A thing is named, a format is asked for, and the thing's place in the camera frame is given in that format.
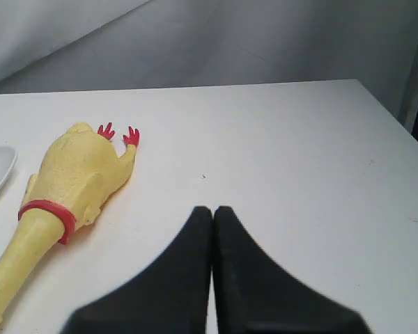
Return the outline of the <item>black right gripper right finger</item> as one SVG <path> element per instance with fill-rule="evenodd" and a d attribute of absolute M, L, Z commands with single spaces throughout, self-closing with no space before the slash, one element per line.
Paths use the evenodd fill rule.
<path fill-rule="evenodd" d="M 252 239 L 232 208 L 214 214 L 220 333 L 370 333 L 362 317 L 301 283 Z"/>

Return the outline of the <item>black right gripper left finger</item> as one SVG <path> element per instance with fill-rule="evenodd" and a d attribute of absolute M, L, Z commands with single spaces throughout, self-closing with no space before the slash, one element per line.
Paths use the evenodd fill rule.
<path fill-rule="evenodd" d="M 136 277 L 75 310 L 63 333 L 204 333 L 212 213 L 195 207 L 175 239 Z"/>

